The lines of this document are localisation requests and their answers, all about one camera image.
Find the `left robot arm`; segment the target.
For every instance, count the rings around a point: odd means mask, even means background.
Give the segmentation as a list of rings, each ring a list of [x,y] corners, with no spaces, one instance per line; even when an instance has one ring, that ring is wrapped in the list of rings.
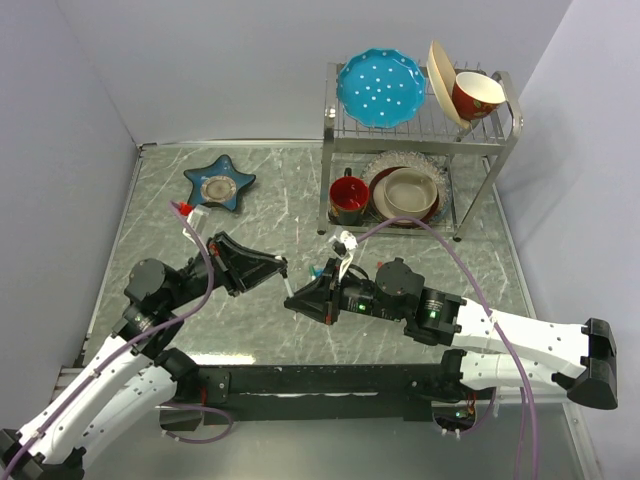
[[[81,479],[136,418],[203,391],[199,365],[170,345],[186,319],[175,310],[192,301],[204,306],[217,288],[231,296],[250,291],[286,275],[287,261],[224,232],[198,247],[181,269],[157,259],[134,265],[124,290],[129,304],[94,358],[34,419],[2,430],[3,478]]]

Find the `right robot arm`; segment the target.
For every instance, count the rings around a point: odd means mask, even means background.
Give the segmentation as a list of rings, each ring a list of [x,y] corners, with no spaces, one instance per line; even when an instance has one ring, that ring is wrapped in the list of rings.
[[[373,279],[342,272],[338,260],[288,297],[287,309],[324,325],[343,312],[403,321],[417,343],[444,346],[454,364],[437,375],[439,390],[460,398],[469,389],[522,387],[562,390],[584,407],[614,410],[617,348],[610,324],[547,322],[499,310],[429,288],[401,258],[382,264]]]

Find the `white pen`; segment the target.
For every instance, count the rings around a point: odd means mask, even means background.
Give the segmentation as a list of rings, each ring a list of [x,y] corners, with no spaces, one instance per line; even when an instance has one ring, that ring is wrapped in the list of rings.
[[[287,297],[291,298],[294,295],[294,291],[291,287],[290,281],[286,277],[283,277],[283,281],[287,290]]]

